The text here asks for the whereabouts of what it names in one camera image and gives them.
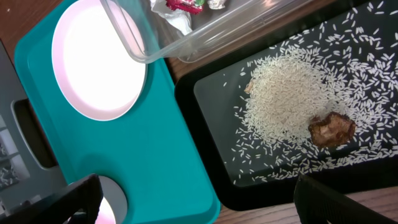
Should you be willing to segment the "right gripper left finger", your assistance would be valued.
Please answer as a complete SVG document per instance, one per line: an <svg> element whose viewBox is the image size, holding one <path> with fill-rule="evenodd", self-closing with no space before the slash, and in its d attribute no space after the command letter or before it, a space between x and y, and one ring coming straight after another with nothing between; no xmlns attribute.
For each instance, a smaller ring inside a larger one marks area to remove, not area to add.
<svg viewBox="0 0 398 224"><path fill-rule="evenodd" d="M36 203L25 205L1 219L1 224L95 224L103 199L100 177L90 174Z"/></svg>

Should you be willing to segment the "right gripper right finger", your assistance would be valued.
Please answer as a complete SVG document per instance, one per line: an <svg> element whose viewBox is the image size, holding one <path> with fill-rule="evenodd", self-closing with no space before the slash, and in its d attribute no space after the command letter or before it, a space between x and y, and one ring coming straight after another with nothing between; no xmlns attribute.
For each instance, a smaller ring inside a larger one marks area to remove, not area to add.
<svg viewBox="0 0 398 224"><path fill-rule="evenodd" d="M307 175L298 178L294 204L302 224L397 224Z"/></svg>

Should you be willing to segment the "small pink plate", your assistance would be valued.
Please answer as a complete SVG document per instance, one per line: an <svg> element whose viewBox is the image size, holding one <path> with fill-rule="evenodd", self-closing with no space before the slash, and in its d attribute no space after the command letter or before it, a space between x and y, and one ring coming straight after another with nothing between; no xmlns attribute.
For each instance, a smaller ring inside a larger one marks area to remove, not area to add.
<svg viewBox="0 0 398 224"><path fill-rule="evenodd" d="M99 177L103 199L95 224L122 224L127 215L127 199L122 188L106 176Z"/></svg>

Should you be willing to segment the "brown food chunk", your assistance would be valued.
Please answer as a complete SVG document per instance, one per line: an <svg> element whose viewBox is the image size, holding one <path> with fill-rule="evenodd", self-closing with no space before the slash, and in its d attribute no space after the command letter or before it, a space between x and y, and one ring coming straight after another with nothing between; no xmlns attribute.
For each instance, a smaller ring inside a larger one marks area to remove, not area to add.
<svg viewBox="0 0 398 224"><path fill-rule="evenodd" d="M351 140L356 131L356 123L347 115L328 113L323 119L315 116L308 126L311 140L319 148L336 147Z"/></svg>

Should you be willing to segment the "large white plate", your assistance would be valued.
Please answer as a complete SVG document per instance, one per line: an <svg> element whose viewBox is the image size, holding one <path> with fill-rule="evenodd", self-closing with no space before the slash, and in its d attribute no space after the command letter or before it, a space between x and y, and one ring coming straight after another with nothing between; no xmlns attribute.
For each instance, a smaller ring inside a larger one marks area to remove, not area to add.
<svg viewBox="0 0 398 224"><path fill-rule="evenodd" d="M111 121L126 114L146 82L147 66L134 61L99 1L72 3L57 22L52 66L65 99L80 114Z"/></svg>

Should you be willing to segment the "white rice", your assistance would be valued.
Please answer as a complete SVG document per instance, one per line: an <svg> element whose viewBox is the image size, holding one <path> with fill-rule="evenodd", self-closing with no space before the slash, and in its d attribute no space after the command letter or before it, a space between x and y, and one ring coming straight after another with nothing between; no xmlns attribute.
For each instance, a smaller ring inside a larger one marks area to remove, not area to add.
<svg viewBox="0 0 398 224"><path fill-rule="evenodd" d="M373 16L397 17L396 1L369 1ZM264 159L271 173L262 180L284 180L397 155L397 30L392 42L381 27L367 28L351 9L337 22L319 26L271 47L241 69L233 106L239 121L233 161L249 167ZM356 123L351 140L336 147L312 143L313 117L330 112Z"/></svg>

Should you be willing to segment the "red snack wrapper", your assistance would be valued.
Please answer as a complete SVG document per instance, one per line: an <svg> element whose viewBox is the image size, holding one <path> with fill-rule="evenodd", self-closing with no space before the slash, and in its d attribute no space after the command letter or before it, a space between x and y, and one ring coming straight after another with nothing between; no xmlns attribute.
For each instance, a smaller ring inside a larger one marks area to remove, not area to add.
<svg viewBox="0 0 398 224"><path fill-rule="evenodd" d="M190 14L202 12L204 3L205 0L166 0L166 6L171 10L179 9Z"/></svg>

